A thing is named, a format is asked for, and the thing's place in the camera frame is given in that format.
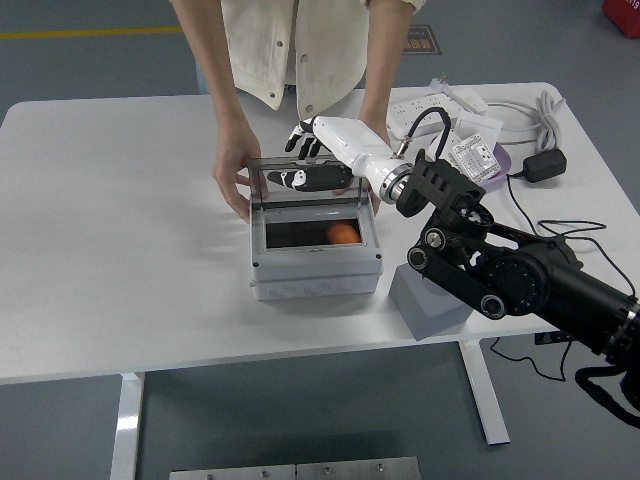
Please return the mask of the person's left hand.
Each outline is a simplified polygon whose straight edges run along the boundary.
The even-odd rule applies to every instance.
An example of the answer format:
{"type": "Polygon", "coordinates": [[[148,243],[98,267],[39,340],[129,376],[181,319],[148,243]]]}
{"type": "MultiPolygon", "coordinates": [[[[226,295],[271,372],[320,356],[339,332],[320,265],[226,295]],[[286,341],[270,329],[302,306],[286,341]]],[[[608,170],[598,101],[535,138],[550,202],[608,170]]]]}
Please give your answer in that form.
{"type": "MultiPolygon", "coordinates": [[[[374,116],[364,113],[360,113],[358,119],[363,121],[388,147],[391,146],[385,120],[376,119],[374,116]]],[[[377,215],[381,206],[381,199],[374,192],[371,192],[370,197],[374,215],[377,215]]]]}

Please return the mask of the person's right hand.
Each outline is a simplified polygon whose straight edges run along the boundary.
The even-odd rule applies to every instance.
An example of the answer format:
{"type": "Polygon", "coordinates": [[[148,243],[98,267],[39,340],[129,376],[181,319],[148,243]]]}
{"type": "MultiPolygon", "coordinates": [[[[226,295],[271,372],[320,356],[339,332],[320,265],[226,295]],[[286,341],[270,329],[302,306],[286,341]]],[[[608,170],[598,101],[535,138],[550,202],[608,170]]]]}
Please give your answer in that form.
{"type": "Polygon", "coordinates": [[[220,130],[211,175],[227,205],[249,223],[250,201],[242,195],[238,186],[249,186],[250,181],[242,171],[250,159],[261,156],[260,145],[248,126],[220,130]]]}

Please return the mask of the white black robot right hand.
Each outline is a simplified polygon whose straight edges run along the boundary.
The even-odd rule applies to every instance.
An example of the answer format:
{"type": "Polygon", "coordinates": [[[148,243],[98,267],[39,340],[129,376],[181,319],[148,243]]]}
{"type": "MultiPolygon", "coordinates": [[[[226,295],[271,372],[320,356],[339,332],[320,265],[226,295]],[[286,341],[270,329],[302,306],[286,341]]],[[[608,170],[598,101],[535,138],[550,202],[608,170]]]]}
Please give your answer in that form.
{"type": "Polygon", "coordinates": [[[379,199],[393,203],[399,197],[393,189],[412,170],[361,120],[326,116],[303,120],[292,131],[285,150],[292,151],[299,140],[304,141],[300,160],[316,156],[319,148],[325,147],[338,163],[271,171],[269,181],[296,191],[316,192],[345,189],[357,176],[367,179],[379,199]]]}

